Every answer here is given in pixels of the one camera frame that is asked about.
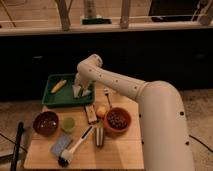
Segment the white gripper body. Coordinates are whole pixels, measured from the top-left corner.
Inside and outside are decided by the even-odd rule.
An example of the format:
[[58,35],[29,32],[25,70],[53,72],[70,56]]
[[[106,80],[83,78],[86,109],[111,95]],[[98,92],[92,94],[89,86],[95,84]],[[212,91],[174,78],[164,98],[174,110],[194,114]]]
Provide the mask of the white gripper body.
[[79,73],[77,73],[77,74],[75,75],[75,79],[74,79],[73,85],[82,86],[84,89],[88,89],[88,90],[90,90],[91,93],[92,93],[91,86],[93,85],[93,83],[92,83],[91,81],[89,81],[89,80],[83,79],[83,78],[80,76]]

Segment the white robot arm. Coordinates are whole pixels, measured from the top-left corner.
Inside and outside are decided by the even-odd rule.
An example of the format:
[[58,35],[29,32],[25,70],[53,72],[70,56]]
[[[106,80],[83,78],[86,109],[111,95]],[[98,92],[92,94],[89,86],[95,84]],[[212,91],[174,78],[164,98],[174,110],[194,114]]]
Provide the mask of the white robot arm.
[[147,82],[102,69],[92,54],[77,65],[77,81],[97,81],[138,104],[146,171],[195,171],[185,109],[178,90],[165,81]]

